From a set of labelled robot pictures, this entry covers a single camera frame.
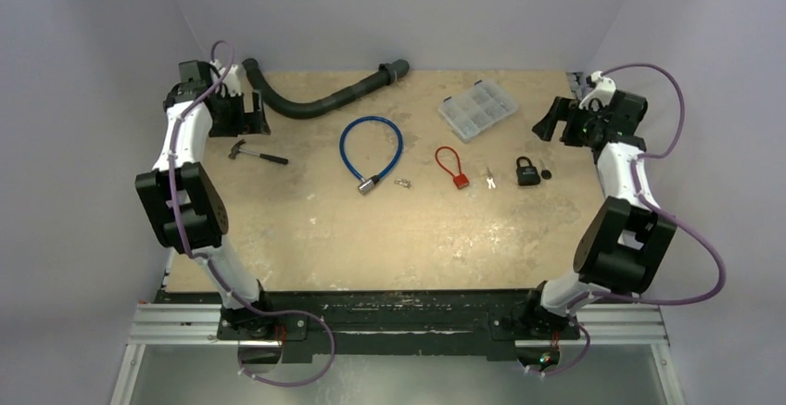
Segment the black padlock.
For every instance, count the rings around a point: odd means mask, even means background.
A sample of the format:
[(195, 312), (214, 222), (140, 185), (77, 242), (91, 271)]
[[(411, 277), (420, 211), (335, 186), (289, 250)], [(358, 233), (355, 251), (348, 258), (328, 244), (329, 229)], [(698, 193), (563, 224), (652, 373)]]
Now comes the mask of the black padlock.
[(516, 159), (515, 174), (520, 187), (535, 186), (541, 183), (539, 170), (529, 157), (521, 156)]

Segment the red cable lock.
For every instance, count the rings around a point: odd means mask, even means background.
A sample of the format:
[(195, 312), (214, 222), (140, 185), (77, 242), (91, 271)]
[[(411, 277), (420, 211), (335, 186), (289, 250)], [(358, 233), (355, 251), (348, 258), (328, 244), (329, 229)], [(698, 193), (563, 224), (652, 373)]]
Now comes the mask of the red cable lock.
[[(446, 163), (444, 158), (451, 156), (452, 162)], [(462, 161), (459, 153), (450, 146), (439, 146), (434, 152), (437, 165), (446, 172), (457, 190), (463, 190), (470, 185), (470, 181), (463, 172)]]

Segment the small key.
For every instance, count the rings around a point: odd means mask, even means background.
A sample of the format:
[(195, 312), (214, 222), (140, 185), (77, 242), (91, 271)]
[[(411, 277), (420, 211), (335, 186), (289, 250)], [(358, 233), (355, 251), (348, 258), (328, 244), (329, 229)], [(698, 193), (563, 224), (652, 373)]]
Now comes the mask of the small key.
[(496, 188), (496, 184), (495, 184), (495, 181), (494, 181), (494, 176), (493, 176), (493, 174), (492, 174), (490, 169), (486, 169), (486, 181), (487, 181), (487, 185), (488, 185), (488, 189), (489, 190), (493, 190), (493, 189)]

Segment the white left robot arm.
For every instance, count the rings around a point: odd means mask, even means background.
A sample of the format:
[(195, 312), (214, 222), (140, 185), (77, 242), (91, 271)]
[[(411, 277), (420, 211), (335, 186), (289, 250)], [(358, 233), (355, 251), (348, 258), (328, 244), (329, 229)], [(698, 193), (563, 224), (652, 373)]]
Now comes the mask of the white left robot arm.
[(159, 243), (196, 262), (222, 298), (221, 324), (252, 338), (273, 333), (276, 314), (228, 237), (227, 209), (202, 164), (211, 137), (267, 134), (260, 105), (246, 111), (236, 67), (192, 60), (164, 100), (167, 131), (151, 171), (134, 186)]

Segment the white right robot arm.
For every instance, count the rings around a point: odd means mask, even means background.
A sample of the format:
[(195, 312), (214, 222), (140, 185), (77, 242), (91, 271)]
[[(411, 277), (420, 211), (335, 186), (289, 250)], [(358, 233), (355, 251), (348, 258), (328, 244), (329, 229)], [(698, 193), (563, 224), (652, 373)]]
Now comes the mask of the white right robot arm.
[(533, 126), (549, 141), (564, 122), (561, 142), (591, 150), (605, 200), (578, 242), (571, 271), (541, 283), (515, 314), (528, 335), (561, 331), (585, 305), (637, 300), (650, 287), (677, 226), (657, 212), (638, 160), (646, 145), (636, 130), (647, 109), (644, 97), (619, 90), (588, 101), (557, 96)]

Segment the black car key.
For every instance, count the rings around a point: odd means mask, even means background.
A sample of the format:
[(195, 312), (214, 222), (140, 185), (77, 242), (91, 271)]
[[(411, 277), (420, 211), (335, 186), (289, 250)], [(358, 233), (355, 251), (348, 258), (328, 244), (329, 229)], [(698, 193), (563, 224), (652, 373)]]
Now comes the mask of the black car key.
[(541, 159), (539, 161), (540, 164), (540, 176), (543, 180), (550, 180), (552, 178), (551, 170), (546, 165), (545, 161)]

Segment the small hammer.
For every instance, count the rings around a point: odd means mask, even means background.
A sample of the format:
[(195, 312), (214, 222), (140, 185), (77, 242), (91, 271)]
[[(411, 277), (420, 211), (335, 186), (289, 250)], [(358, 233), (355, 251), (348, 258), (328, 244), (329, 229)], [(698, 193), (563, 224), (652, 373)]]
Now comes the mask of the small hammer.
[(248, 156), (255, 157), (255, 158), (260, 158), (262, 160), (266, 160), (266, 161), (273, 162), (273, 163), (280, 164), (280, 165), (288, 165), (289, 164), (289, 159), (288, 158), (283, 158), (283, 157), (278, 157), (278, 156), (274, 156), (274, 155), (264, 154), (264, 153), (261, 153), (261, 152), (257, 152), (257, 151), (253, 151), (253, 150), (247, 149), (247, 148), (245, 148), (245, 144), (246, 143), (247, 142), (245, 140), (237, 141), (231, 147), (230, 152), (228, 153), (228, 159), (235, 160), (235, 159), (237, 159), (237, 157), (239, 155), (243, 154), (243, 155), (248, 155)]

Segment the clear plastic organizer box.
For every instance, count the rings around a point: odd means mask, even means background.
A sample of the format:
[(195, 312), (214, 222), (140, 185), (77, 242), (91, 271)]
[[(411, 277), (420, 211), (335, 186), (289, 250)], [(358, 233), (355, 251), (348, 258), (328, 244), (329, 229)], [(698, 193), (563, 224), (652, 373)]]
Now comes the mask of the clear plastic organizer box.
[(464, 143), (469, 143), (519, 109), (513, 96), (492, 80), (479, 80), (438, 107), (442, 118)]

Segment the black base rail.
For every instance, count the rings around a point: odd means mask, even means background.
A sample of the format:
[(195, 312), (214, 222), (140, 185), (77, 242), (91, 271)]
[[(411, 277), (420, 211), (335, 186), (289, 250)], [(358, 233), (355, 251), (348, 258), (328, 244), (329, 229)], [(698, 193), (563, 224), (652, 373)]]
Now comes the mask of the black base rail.
[(479, 356), (488, 361), (551, 365), (562, 342), (577, 342), (581, 329), (535, 335), (515, 319), (536, 288), (371, 291), (268, 291), (262, 315), (249, 327), (221, 324), (216, 293), (159, 291), (156, 305), (212, 307), (213, 334), (221, 343), (266, 349), (257, 361), (307, 363), (317, 355)]

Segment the aluminium frame rail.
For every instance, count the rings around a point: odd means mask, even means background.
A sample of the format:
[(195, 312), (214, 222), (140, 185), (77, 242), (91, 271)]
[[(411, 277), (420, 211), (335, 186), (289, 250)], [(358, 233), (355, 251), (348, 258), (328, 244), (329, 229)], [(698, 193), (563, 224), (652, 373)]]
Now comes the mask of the aluminium frame rail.
[(493, 310), (328, 311), (285, 343), (222, 339), (215, 304), (138, 307), (114, 404), (681, 404), (662, 313), (581, 310), (587, 338), (519, 338)]

